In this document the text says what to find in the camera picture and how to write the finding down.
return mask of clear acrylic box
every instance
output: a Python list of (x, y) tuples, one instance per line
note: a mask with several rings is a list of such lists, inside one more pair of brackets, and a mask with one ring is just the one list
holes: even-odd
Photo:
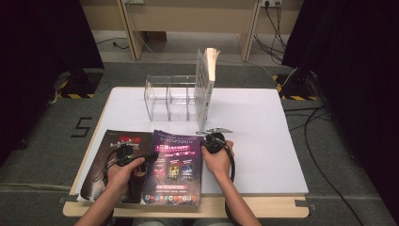
[(196, 121), (195, 75), (149, 75), (144, 100), (151, 121)]

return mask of magazine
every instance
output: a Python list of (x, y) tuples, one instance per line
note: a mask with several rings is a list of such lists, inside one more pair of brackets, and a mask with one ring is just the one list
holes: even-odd
[(153, 205), (200, 205), (202, 137), (172, 135), (159, 130), (152, 137), (151, 162), (142, 200)]
[[(99, 150), (94, 157), (93, 163), (88, 170), (80, 196), (88, 201), (96, 200), (102, 191), (105, 189), (104, 183), (104, 169), (109, 167), (112, 160), (118, 159), (117, 152), (118, 144), (125, 143), (127, 150), (131, 150), (130, 155), (141, 156), (149, 153), (152, 145), (152, 133), (150, 132), (129, 132), (107, 130), (104, 133), (103, 140), (100, 144)], [(139, 203), (141, 198), (142, 185), (144, 183), (145, 169), (138, 169), (132, 176), (129, 187), (130, 191), (126, 193), (121, 201)]]
[(195, 101), (199, 130), (204, 129), (208, 117), (212, 92), (216, 81), (216, 59), (220, 51), (215, 48), (206, 48), (205, 52), (198, 50)]
[(95, 201), (105, 189), (106, 169), (132, 159), (158, 153), (158, 158), (138, 167), (121, 202), (154, 205), (200, 205), (202, 137), (172, 135), (159, 130), (130, 132), (107, 130), (80, 196)]

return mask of gray carpet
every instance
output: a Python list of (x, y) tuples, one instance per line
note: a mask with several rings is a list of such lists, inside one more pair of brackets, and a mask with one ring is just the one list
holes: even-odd
[[(289, 73), (282, 67), (272, 74)], [(69, 193), (110, 90), (119, 86), (144, 86), (146, 76), (195, 74), (195, 65), (105, 63), (104, 76), (92, 99), (58, 99), (50, 105), (26, 138), (27, 148), (15, 150), (0, 169), (0, 225), (73, 225), (76, 218), (62, 214)], [(217, 66), (217, 87), (275, 87), (256, 66)], [(284, 109), (316, 107), (321, 101), (281, 101)], [(310, 121), (307, 140), (303, 124), (312, 110), (286, 111), (297, 156), (310, 194), (311, 214), (303, 219), (262, 219), (263, 225), (359, 225), (354, 214), (328, 184), (316, 164), (335, 185), (364, 225), (395, 225), (364, 170), (351, 158), (344, 138), (327, 109)], [(84, 130), (75, 129), (82, 117)]]

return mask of person's left hand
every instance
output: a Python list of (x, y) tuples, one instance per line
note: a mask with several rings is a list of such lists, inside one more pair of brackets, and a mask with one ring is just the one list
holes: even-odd
[(120, 195), (125, 194), (128, 191), (128, 182), (130, 177), (134, 173), (134, 169), (144, 163), (145, 158), (140, 157), (135, 159), (124, 167), (114, 165), (108, 170), (108, 184), (105, 189), (114, 189), (120, 192)]

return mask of black curtain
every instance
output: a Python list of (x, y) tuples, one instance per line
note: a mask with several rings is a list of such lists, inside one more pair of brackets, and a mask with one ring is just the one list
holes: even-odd
[(25, 138), (64, 72), (103, 68), (78, 0), (0, 4), (0, 165)]
[[(305, 0), (282, 60), (317, 73), (351, 152), (397, 223), (398, 12), (396, 0)], [(325, 16), (336, 20), (326, 24)]]

